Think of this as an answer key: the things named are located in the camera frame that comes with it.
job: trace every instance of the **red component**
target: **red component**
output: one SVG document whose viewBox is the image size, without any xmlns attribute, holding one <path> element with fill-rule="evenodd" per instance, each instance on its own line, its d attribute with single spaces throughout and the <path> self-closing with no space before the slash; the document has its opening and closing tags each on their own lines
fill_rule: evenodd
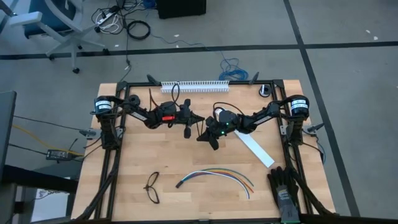
<svg viewBox="0 0 398 224">
<path fill-rule="evenodd" d="M 175 116 L 164 116 L 163 118 L 162 118 L 162 120 L 163 121 L 171 121 L 171 120 L 173 120 L 175 118 Z"/>
</svg>

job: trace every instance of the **yellow cable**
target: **yellow cable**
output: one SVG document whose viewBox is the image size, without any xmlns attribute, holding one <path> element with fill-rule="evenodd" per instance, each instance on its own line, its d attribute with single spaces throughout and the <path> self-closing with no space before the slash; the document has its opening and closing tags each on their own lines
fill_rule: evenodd
<svg viewBox="0 0 398 224">
<path fill-rule="evenodd" d="M 25 132 L 30 137 L 32 137 L 33 139 L 38 141 L 40 144 L 42 144 L 43 146 L 45 146 L 45 147 L 47 147 L 49 149 L 55 149 L 55 150 L 58 150 L 58 151 L 69 152 L 70 154 L 73 154 L 73 155 L 76 155 L 76 156 L 84 156 L 84 154 L 80 154 L 80 153 L 77 153 L 77 152 L 69 151 L 68 149 L 60 149 L 60 148 L 51 146 L 51 145 L 47 144 L 46 142 L 43 142 L 42 140 L 40 140 L 36 135 L 32 134 L 30 131 L 28 131 L 28 130 L 26 130 L 26 129 L 18 126 L 18 125 L 13 124 L 12 127 Z"/>
</svg>

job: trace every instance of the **black floor stripe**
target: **black floor stripe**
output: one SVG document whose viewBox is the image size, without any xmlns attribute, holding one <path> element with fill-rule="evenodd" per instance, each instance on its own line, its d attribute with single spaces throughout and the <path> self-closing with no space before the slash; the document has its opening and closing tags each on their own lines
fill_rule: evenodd
<svg viewBox="0 0 398 224">
<path fill-rule="evenodd" d="M 341 43 L 341 44 L 305 44 L 306 49 L 342 49 L 355 47 L 393 47 L 398 46 L 398 41 L 385 42 L 357 42 L 357 43 Z"/>
<path fill-rule="evenodd" d="M 317 83 L 317 79 L 313 72 L 307 51 L 305 50 L 304 42 L 302 40 L 300 31 L 299 31 L 299 26 L 297 25 L 297 21 L 294 17 L 292 6 L 290 5 L 289 0 L 284 0 L 284 4 L 285 4 L 286 10 L 287 10 L 287 14 L 289 15 L 290 23 L 292 25 L 293 32 L 294 32 L 295 38 L 296 38 L 298 46 L 299 46 L 301 56 L 303 58 L 303 62 L 304 62 L 305 69 L 308 74 L 308 78 L 310 79 L 311 87 L 314 92 L 315 99 L 317 101 L 323 123 L 325 124 L 326 133 L 328 135 L 331 151 L 332 151 L 333 157 L 335 159 L 337 171 L 338 171 L 339 177 L 341 179 L 341 184 L 343 186 L 344 194 L 346 196 L 349 211 L 351 212 L 351 216 L 359 217 L 360 214 L 359 214 L 358 205 L 356 204 L 353 189 L 351 188 L 351 184 L 349 182 L 347 171 L 344 166 L 343 158 L 341 156 L 340 149 L 337 144 L 335 132 L 331 126 L 329 115 L 326 110 L 325 103 L 323 102 L 323 98 L 322 98 L 321 91 L 320 91 L 318 83 Z"/>
<path fill-rule="evenodd" d="M 10 4 L 9 8 L 11 10 L 14 10 L 17 3 L 18 3 L 18 0 L 13 0 Z M 2 21 L 0 22 L 0 34 L 1 34 L 2 30 L 4 29 L 4 27 L 6 26 L 8 19 L 9 19 L 9 16 L 5 15 L 4 18 L 2 19 Z"/>
<path fill-rule="evenodd" d="M 235 45 L 235 46 L 216 46 L 216 47 L 183 47 L 178 49 L 144 49 L 128 50 L 128 55 L 145 54 L 173 54 L 190 52 L 217 52 L 233 50 L 298 50 L 304 49 L 343 49 L 358 47 L 393 47 L 398 46 L 398 41 L 390 42 L 364 42 L 364 43 L 341 43 L 341 44 L 279 44 L 279 45 Z M 110 51 L 112 56 L 125 55 L 125 50 Z M 67 58 L 70 53 L 56 53 L 54 58 Z M 100 57 L 107 56 L 104 52 L 78 52 L 77 57 Z M 21 54 L 21 55 L 0 55 L 0 60 L 19 60 L 19 59 L 40 59 L 47 58 L 45 54 Z"/>
</svg>

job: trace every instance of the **power strip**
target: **power strip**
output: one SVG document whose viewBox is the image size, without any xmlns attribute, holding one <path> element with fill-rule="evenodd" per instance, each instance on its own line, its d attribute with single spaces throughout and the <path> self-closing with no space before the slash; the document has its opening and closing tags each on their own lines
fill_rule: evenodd
<svg viewBox="0 0 398 224">
<path fill-rule="evenodd" d="M 229 81 L 182 81 L 182 82 L 162 82 L 162 93 L 171 93 L 173 86 L 178 83 L 181 93 L 214 93 L 228 92 Z"/>
<path fill-rule="evenodd" d="M 107 15 L 106 15 L 105 18 L 102 18 L 102 19 L 100 19 L 100 20 L 97 22 L 97 26 L 102 25 L 104 22 L 106 22 L 110 17 L 114 16 L 115 14 L 116 14 L 116 12 L 109 12 L 109 13 L 107 13 Z"/>
</svg>

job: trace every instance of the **small black module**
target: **small black module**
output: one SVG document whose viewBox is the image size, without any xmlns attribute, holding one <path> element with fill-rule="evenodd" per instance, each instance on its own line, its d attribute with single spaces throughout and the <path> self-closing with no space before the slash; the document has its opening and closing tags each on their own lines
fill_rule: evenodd
<svg viewBox="0 0 398 224">
<path fill-rule="evenodd" d="M 70 161 L 75 158 L 76 155 L 73 155 L 69 152 L 59 151 L 55 149 L 49 149 L 47 151 L 46 160 L 53 160 L 53 161 Z"/>
<path fill-rule="evenodd" d="M 156 6 L 161 19 L 206 13 L 206 0 L 156 0 Z"/>
</svg>

